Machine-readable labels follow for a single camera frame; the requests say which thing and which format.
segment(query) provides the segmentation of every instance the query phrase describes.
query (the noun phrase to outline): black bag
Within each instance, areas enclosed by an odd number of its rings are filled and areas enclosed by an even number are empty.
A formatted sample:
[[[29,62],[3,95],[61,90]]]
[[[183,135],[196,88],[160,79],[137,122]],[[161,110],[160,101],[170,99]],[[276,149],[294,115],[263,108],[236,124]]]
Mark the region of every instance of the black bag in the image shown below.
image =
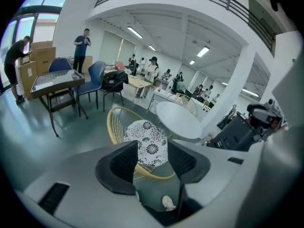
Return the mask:
[[[123,71],[113,71],[104,75],[103,84],[101,88],[104,90],[122,91],[124,83],[129,83],[128,75]]]

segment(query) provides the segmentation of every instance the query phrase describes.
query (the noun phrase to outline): cap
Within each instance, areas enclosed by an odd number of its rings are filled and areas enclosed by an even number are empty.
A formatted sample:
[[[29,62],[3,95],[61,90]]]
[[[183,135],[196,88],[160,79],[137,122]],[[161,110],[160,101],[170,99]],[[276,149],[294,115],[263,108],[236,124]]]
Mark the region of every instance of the cap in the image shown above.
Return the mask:
[[[151,59],[149,59],[150,62],[152,61],[156,61],[157,62],[157,57],[152,57]]]

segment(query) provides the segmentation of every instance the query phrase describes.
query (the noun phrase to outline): gray floor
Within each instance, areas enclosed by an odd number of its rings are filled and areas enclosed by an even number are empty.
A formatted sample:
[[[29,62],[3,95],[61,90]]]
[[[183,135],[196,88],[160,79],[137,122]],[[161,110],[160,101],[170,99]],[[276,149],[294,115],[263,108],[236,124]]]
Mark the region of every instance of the gray floor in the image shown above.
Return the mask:
[[[99,110],[96,109],[95,95],[91,102],[86,95],[80,101],[89,119],[67,107],[54,113],[55,128],[60,138],[52,130],[47,111],[39,100],[30,100],[16,106],[11,91],[0,96],[0,161],[13,188],[24,190],[43,172],[53,168],[62,160],[74,154],[104,147],[111,143],[106,118],[109,110],[122,106],[119,95],[108,95],[105,112],[102,111],[102,93],[99,92]],[[157,116],[131,101],[124,99],[125,107],[143,118],[156,122]],[[158,167],[153,173],[160,176],[171,175],[169,163]],[[142,178],[134,182],[142,204],[157,211],[164,211],[161,197],[169,195],[176,204],[179,180],[174,177],[166,181]]]

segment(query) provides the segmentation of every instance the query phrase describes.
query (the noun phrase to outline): patterned cushion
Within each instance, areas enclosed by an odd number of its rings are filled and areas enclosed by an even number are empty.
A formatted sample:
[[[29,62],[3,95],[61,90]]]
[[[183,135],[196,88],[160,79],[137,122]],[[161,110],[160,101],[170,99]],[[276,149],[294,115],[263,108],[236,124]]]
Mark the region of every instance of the patterned cushion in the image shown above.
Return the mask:
[[[167,137],[147,120],[132,123],[125,131],[125,141],[138,141],[138,162],[160,166],[168,161]]]

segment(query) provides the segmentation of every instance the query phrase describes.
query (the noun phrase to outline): ceiling light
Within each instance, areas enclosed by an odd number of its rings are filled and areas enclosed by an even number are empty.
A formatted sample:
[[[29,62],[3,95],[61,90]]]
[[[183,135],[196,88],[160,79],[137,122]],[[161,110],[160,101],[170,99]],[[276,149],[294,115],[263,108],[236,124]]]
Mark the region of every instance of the ceiling light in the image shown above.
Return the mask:
[[[255,96],[255,97],[260,97],[258,94],[253,93],[253,92],[251,92],[251,91],[249,91],[249,90],[242,89],[242,91],[244,91],[244,92],[246,92],[246,93],[248,93],[248,94],[251,94],[251,95],[253,95],[253,96]]]
[[[199,53],[198,53],[198,57],[202,57],[206,52],[209,51],[208,47],[204,47]]]
[[[150,47],[153,51],[156,51],[152,46],[148,45],[148,47]]]
[[[128,29],[129,29],[130,31],[132,31],[135,35],[137,35],[140,39],[143,38],[143,37],[142,37],[140,34],[138,34],[132,27],[128,26]]]
[[[253,95],[253,96],[255,96],[255,97],[260,97],[258,94],[253,93],[253,92],[250,92],[250,91],[248,91],[248,90],[246,90],[246,89],[242,89],[242,91],[244,91],[244,92],[246,92],[246,93],[248,93],[248,94],[251,94],[251,95]]]

